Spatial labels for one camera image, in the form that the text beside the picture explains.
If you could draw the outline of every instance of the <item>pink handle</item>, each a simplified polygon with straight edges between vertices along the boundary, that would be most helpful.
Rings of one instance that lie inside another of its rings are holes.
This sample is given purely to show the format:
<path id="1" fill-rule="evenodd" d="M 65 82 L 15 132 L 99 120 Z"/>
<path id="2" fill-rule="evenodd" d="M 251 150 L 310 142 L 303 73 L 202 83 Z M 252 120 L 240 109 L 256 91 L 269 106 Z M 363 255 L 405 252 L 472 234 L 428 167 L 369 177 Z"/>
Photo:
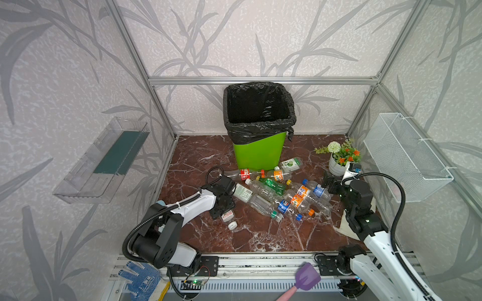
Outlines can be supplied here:
<path id="1" fill-rule="evenodd" d="M 281 297 L 277 298 L 276 301 L 288 301 L 295 293 L 297 288 L 293 286 L 287 292 L 281 295 Z"/>

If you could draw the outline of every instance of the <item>trash can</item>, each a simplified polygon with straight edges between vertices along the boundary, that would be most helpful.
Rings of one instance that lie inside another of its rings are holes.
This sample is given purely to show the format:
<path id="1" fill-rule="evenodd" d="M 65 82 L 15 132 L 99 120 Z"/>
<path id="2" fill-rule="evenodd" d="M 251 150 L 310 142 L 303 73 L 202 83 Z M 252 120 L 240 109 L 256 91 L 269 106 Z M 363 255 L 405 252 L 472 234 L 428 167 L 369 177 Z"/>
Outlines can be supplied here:
<path id="1" fill-rule="evenodd" d="M 223 117 L 240 169 L 272 170 L 277 166 L 286 132 L 291 141 L 296 123 L 291 94 L 273 82 L 226 87 Z"/>

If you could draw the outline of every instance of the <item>white flower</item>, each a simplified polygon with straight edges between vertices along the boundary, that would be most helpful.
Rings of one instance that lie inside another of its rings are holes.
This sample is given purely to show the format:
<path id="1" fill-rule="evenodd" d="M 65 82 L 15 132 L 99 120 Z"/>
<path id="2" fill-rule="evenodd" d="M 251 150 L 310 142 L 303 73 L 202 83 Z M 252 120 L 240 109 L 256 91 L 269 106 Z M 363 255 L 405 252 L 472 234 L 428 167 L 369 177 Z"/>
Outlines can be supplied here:
<path id="1" fill-rule="evenodd" d="M 333 142 L 330 142 L 330 144 L 328 144 L 328 151 L 330 153 L 337 153 L 340 150 L 341 150 L 340 143 L 333 141 Z"/>

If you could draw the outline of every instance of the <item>wallpaper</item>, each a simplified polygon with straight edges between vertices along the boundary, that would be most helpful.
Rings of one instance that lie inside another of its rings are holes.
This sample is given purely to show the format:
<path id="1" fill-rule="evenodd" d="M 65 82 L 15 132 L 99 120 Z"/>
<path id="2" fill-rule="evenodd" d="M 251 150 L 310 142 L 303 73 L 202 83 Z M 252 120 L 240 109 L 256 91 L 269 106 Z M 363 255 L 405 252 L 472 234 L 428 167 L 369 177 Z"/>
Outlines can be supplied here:
<path id="1" fill-rule="evenodd" d="M 0 1 L 0 300 L 98 300 L 173 143 L 101 1 Z M 151 130 L 109 204 L 52 195 L 113 117 Z"/>
<path id="2" fill-rule="evenodd" d="M 479 191 L 481 2 L 432 1 L 383 82 Z M 380 109 L 380 103 L 371 103 L 355 131 L 359 142 L 373 118 L 390 111 Z M 368 168 L 376 168 L 369 157 L 364 161 Z M 386 200 L 379 203 L 380 211 L 392 221 L 398 205 L 386 184 L 370 184 Z M 480 299 L 482 223 L 453 184 L 422 202 L 407 204 L 397 234 L 401 246 L 416 253 L 443 300 Z"/>
<path id="3" fill-rule="evenodd" d="M 415 0 L 118 3 L 151 77 L 321 77 L 376 75 Z M 157 90 L 178 133 L 212 134 L 226 133 L 225 87 Z M 288 88 L 292 95 L 300 90 L 295 132 L 318 134 L 348 128 L 366 89 Z"/>

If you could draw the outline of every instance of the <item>flower pot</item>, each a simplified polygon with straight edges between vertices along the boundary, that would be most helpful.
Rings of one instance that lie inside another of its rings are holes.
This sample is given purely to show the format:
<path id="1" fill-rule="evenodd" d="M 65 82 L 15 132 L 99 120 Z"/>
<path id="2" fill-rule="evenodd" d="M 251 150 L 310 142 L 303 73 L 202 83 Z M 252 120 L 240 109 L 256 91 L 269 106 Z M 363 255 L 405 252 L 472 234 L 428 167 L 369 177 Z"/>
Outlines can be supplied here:
<path id="1" fill-rule="evenodd" d="M 335 176 L 342 176 L 345 174 L 345 170 L 347 169 L 346 166 L 341 166 L 338 164 L 335 159 L 333 159 L 333 156 L 330 156 L 330 162 L 328 164 L 328 168 L 330 172 L 335 175 Z"/>

